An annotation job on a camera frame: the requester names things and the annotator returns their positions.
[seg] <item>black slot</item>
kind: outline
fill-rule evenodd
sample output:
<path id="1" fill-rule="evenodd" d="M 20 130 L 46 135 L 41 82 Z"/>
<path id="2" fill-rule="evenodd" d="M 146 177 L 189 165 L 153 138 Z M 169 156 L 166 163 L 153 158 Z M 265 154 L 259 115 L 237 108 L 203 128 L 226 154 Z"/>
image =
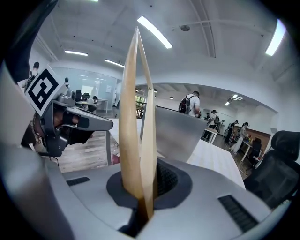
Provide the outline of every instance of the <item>black slot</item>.
<path id="1" fill-rule="evenodd" d="M 218 200 L 244 233 L 258 224 L 250 213 L 231 195 L 220 197 Z"/>
<path id="2" fill-rule="evenodd" d="M 88 177 L 81 177 L 81 178 L 75 178 L 75 179 L 71 179 L 71 180 L 68 180 L 67 181 L 67 184 L 69 186 L 74 186 L 76 184 L 79 184 L 79 183 L 83 183 L 83 182 L 87 182 L 89 181 L 90 179 Z"/>

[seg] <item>wooden stick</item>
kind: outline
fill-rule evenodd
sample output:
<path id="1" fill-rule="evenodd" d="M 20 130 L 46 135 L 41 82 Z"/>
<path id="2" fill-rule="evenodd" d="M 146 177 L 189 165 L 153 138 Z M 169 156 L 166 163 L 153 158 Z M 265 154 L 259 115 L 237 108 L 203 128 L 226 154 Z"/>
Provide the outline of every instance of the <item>wooden stick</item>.
<path id="1" fill-rule="evenodd" d="M 145 54 L 145 50 L 144 50 L 144 46 L 143 46 L 143 42 L 142 42 L 142 38 L 141 38 L 140 34 L 139 34 L 138 41 L 139 41 L 138 45 L 139 45 L 139 49 L 140 49 L 140 53 L 141 53 L 142 65 L 144 68 L 148 89 L 153 89 L 153 84 L 152 84 L 150 71 L 149 71 L 149 67 L 148 67 L 148 63 L 147 63 L 147 59 L 146 59 L 146 54 Z"/>
<path id="2" fill-rule="evenodd" d="M 120 95 L 119 145 L 123 186 L 130 194 L 138 199 L 138 211 L 142 215 L 147 215 L 144 206 L 145 201 L 142 187 L 135 114 L 135 71 L 138 35 L 139 30 L 136 28 L 126 57 L 123 73 L 123 83 Z"/>
<path id="3" fill-rule="evenodd" d="M 156 126 L 155 126 L 155 94 L 146 59 L 141 35 L 138 36 L 138 46 L 141 54 L 142 64 L 148 85 L 147 108 L 145 113 L 142 152 L 141 152 L 141 175 L 144 190 L 148 218 L 153 216 L 153 201 L 157 197 L 157 149 L 156 149 Z"/>

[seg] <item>table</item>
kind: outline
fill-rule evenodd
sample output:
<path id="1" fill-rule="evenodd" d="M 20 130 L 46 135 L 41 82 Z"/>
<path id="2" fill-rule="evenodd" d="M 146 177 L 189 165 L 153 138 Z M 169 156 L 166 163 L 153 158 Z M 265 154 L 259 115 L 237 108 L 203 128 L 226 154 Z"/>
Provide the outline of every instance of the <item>table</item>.
<path id="1" fill-rule="evenodd" d="M 79 102 L 76 102 L 76 104 L 79 104 L 79 105 L 102 105 L 99 102 L 106 102 L 106 112 L 107 112 L 107 109 L 108 109 L 108 100 L 107 99 L 98 99 L 98 103 L 79 101 Z"/>
<path id="2" fill-rule="evenodd" d="M 212 133 L 212 134 L 210 135 L 210 138 L 209 138 L 208 142 L 209 142 L 210 144 L 213 144 L 214 141 L 215 141 L 215 138 L 216 138 L 216 136 L 217 136 L 217 134 L 218 134 L 218 131 L 215 130 L 215 129 L 213 129 L 213 128 L 210 128 L 210 127 L 206 127 L 206 128 L 205 128 L 205 131 L 208 131 L 208 132 L 211 132 L 211 133 Z"/>
<path id="3" fill-rule="evenodd" d="M 252 148 L 252 145 L 249 143 L 249 142 L 246 142 L 245 140 L 243 140 L 243 143 L 245 143 L 248 147 L 247 147 L 247 150 L 242 158 L 242 162 L 245 160 L 245 157 L 247 156 L 248 152 L 249 152 L 249 149 Z"/>
<path id="4" fill-rule="evenodd" d="M 119 144 L 119 119 L 110 120 L 113 121 L 113 127 L 105 133 L 108 165 L 112 164 L 110 136 L 112 136 L 117 142 L 117 144 Z M 139 143 L 141 143 L 140 133 L 142 128 L 142 119 L 137 119 L 136 125 Z M 230 152 L 221 149 L 213 144 L 210 144 L 200 139 L 193 153 L 187 160 L 187 163 L 218 172 L 230 179 L 231 181 L 235 182 L 239 186 L 241 186 L 243 189 L 245 189 L 245 185 L 239 172 L 239 169 L 236 166 L 236 163 L 233 157 L 231 156 Z"/>

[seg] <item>office chair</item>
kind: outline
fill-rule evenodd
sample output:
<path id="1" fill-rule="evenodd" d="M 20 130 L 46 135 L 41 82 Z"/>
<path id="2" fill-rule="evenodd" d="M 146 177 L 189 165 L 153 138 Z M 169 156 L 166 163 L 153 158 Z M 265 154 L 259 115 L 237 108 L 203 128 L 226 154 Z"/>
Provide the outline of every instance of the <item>office chair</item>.
<path id="1" fill-rule="evenodd" d="M 82 101 L 87 101 L 88 98 L 90 97 L 89 93 L 88 92 L 85 92 L 81 98 Z"/>
<path id="2" fill-rule="evenodd" d="M 81 99 L 82 93 L 81 90 L 76 90 L 75 101 L 79 102 Z"/>
<path id="3" fill-rule="evenodd" d="M 270 208 L 275 208 L 286 199 L 291 199 L 299 188 L 300 165 L 298 158 L 300 132 L 277 132 L 270 150 L 260 166 L 244 180 L 245 187 L 261 198 Z"/>
<path id="4" fill-rule="evenodd" d="M 252 167 L 258 163 L 253 157 L 258 157 L 259 156 L 259 151 L 262 148 L 262 143 L 261 143 L 260 138 L 255 138 L 255 140 L 252 142 L 252 152 L 249 155 L 249 162 L 251 163 Z"/>

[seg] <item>pink bag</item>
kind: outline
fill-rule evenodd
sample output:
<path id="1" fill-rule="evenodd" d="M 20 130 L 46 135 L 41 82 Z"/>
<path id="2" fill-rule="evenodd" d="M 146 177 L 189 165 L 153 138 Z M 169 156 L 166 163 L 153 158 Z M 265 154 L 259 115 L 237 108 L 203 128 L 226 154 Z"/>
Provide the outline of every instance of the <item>pink bag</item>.
<path id="1" fill-rule="evenodd" d="M 117 144 L 115 144 L 115 145 L 113 146 L 113 152 L 112 152 L 112 165 L 120 163 L 119 148 L 118 148 L 118 145 L 117 145 L 117 147 L 115 148 L 116 145 L 117 145 Z"/>

